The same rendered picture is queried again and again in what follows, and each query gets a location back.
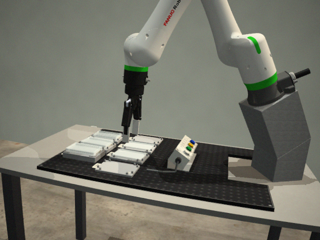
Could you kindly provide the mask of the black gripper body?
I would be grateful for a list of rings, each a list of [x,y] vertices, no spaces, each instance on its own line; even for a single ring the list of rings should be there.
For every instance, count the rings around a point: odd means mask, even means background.
[[[126,84],[125,93],[128,95],[127,100],[131,99],[131,108],[133,108],[135,100],[144,94],[144,86],[130,86]]]

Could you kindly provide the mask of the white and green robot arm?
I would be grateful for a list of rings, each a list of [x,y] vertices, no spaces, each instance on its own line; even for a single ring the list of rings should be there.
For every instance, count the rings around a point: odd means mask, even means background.
[[[148,79],[148,67],[156,64],[184,11],[192,0],[160,0],[139,33],[124,42],[123,82],[142,87]],[[248,92],[251,106],[265,106],[295,92],[296,79],[310,74],[310,69],[297,73],[276,67],[264,35],[242,35],[227,0],[201,0],[220,61],[238,68]]]

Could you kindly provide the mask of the white button panel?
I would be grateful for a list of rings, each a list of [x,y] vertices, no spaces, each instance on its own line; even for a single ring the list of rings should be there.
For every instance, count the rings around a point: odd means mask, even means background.
[[[197,145],[197,143],[185,135],[167,160],[167,169],[173,169],[174,171],[146,170],[158,173],[176,173],[177,170],[189,172],[197,155],[194,153]]]

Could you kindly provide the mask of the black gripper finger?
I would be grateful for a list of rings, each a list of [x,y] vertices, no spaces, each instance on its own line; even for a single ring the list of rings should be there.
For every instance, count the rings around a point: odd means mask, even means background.
[[[133,123],[132,123],[132,134],[139,134],[139,123],[142,116],[142,95],[137,99],[137,106],[133,111]]]
[[[124,101],[124,109],[122,116],[123,133],[122,133],[122,142],[129,143],[130,140],[130,124],[133,116],[133,111],[136,108],[138,100],[134,101],[133,108],[131,108],[131,99]]]

